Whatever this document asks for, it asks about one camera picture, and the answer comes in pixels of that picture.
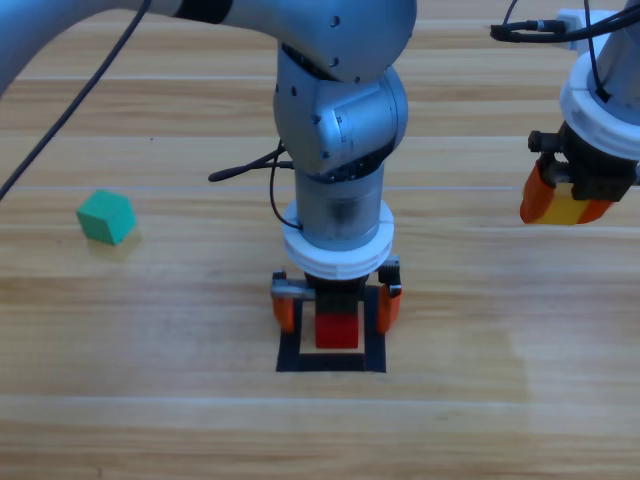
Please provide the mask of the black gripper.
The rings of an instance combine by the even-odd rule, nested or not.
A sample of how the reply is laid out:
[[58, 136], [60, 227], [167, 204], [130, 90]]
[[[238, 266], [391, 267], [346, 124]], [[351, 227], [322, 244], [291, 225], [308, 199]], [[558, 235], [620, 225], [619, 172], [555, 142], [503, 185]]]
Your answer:
[[540, 156], [527, 178], [520, 204], [525, 224], [540, 220], [558, 184], [571, 184], [574, 200], [590, 200], [577, 224], [601, 218], [639, 184], [639, 161], [605, 153], [580, 137], [566, 122], [555, 133], [533, 130], [528, 148]]
[[[386, 334], [398, 318], [403, 289], [400, 259], [389, 256], [374, 273], [380, 283], [376, 330]], [[295, 301], [313, 301], [321, 312], [347, 312], [358, 301], [365, 300], [369, 274], [351, 280], [327, 280], [305, 274], [302, 280], [289, 280], [284, 270], [272, 274], [272, 309], [280, 329], [285, 334], [295, 332]]]

